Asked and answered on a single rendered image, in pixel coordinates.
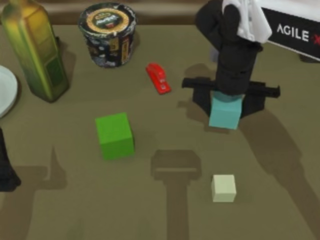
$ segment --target juice bottle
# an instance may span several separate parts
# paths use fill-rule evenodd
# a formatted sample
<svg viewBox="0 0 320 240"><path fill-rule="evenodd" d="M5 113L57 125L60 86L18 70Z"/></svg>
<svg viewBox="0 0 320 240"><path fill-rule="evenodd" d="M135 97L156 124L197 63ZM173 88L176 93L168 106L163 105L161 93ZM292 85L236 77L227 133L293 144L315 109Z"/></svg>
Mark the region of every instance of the juice bottle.
<svg viewBox="0 0 320 240"><path fill-rule="evenodd" d="M31 92L56 101L69 82L47 11L34 0L9 0L1 21Z"/></svg>

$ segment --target beige cube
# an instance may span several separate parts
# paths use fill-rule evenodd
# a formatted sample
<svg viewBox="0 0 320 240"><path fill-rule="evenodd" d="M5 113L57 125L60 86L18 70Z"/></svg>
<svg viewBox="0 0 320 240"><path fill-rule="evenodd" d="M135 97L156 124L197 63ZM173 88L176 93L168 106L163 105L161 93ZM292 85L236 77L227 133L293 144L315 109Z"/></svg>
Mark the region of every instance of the beige cube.
<svg viewBox="0 0 320 240"><path fill-rule="evenodd" d="M211 182L214 203L232 203L237 190L234 175L213 175Z"/></svg>

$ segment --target green block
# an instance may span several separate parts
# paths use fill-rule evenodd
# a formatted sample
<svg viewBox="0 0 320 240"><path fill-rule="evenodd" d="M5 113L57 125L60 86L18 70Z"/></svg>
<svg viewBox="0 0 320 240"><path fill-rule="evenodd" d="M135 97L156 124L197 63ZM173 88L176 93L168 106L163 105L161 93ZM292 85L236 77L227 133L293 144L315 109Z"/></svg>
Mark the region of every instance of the green block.
<svg viewBox="0 0 320 240"><path fill-rule="evenodd" d="M99 144L105 160L135 153L134 137L125 112L95 119Z"/></svg>

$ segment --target bottle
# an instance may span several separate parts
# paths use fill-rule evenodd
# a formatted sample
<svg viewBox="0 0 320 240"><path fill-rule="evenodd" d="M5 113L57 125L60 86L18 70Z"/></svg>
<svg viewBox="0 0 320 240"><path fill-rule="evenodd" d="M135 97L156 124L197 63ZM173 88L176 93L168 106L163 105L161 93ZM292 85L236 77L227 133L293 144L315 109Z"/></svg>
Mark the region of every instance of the bottle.
<svg viewBox="0 0 320 240"><path fill-rule="evenodd" d="M1 21L30 91L55 102L69 82L47 11L34 0L9 0Z"/></svg>

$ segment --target brown tabletop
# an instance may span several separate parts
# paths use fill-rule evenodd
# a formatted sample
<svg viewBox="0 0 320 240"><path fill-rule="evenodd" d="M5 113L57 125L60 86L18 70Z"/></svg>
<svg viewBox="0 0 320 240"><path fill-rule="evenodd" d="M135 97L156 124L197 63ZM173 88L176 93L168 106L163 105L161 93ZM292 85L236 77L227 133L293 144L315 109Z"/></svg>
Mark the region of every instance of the brown tabletop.
<svg viewBox="0 0 320 240"><path fill-rule="evenodd" d="M193 26L139 26L133 58L118 69L91 62L77 27L55 31L65 43L71 88L48 104L30 93L0 29L0 65L22 89L0 119L22 180L15 192L0 193L1 240L180 240L167 229L179 229L181 240L320 239L318 64L267 44L252 79L280 85L282 96L227 132L208 128L192 91L181 88L184 76L213 76L216 67ZM145 72L150 62L164 67L171 93L157 94ZM128 114L136 153L106 162L95 118L121 112ZM180 175L167 185L151 175L159 156L172 159L172 167L176 159L191 167L201 162L200 178L190 179L178 203L166 188ZM213 174L235 175L234 203L212 203ZM170 208L186 198L186 211ZM188 218L188 226L167 226L167 216L175 215Z"/></svg>

